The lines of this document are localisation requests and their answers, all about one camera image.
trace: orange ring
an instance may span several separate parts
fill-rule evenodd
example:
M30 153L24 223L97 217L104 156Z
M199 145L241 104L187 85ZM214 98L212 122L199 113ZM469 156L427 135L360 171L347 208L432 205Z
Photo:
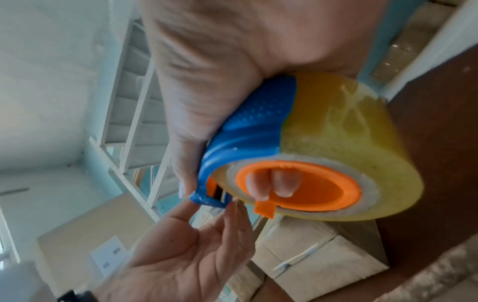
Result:
M302 172L302 180L292 197L284 198L271 192L268 201L256 202L254 211L266 217L273 217L276 205L310 212L339 210L358 202L362 195L360 186L348 175L324 166L296 161L277 160L248 164L237 172L236 183L241 190L249 194L245 181L247 175L270 169L299 170Z

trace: human hand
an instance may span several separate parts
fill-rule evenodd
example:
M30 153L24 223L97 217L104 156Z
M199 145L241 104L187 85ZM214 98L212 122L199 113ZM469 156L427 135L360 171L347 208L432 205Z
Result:
M206 143L264 79L295 70L354 77L386 0L139 0L161 85L180 192L196 188ZM290 197L298 171L250 174L258 201Z
M199 209L183 201L141 239L129 263L95 292L99 302L213 302L230 276L254 255L244 204L231 202L195 229Z

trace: white ceiling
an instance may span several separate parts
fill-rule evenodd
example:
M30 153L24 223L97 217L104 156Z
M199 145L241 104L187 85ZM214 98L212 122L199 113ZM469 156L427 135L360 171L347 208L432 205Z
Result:
M76 162L108 0L0 1L0 171Z

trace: brown wooden surface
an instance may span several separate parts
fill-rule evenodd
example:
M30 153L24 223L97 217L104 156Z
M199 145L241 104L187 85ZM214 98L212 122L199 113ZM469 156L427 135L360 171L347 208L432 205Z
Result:
M392 118L425 182L413 208L379 219L391 268L314 302L372 302L478 230L478 46L409 83ZM270 279L254 302L289 302Z

